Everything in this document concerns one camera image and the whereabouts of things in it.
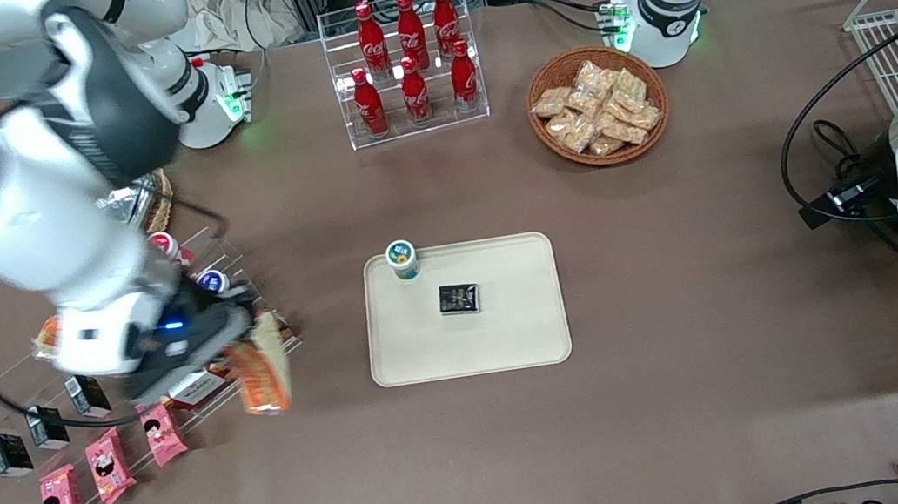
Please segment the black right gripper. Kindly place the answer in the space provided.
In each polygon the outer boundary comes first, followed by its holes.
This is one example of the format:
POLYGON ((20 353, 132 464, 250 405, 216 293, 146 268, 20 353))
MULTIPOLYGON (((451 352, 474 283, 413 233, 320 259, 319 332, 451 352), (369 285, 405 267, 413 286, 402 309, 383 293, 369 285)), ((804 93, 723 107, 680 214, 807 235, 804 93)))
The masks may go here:
POLYGON ((122 378, 125 398, 159 399, 190 373, 206 367, 221 383, 243 377, 233 350, 225 348, 249 339, 258 322, 258 299, 251 299, 249 284, 228 289, 213 292, 192 279, 179 283, 154 329, 139 339, 143 355, 135 371, 122 378))

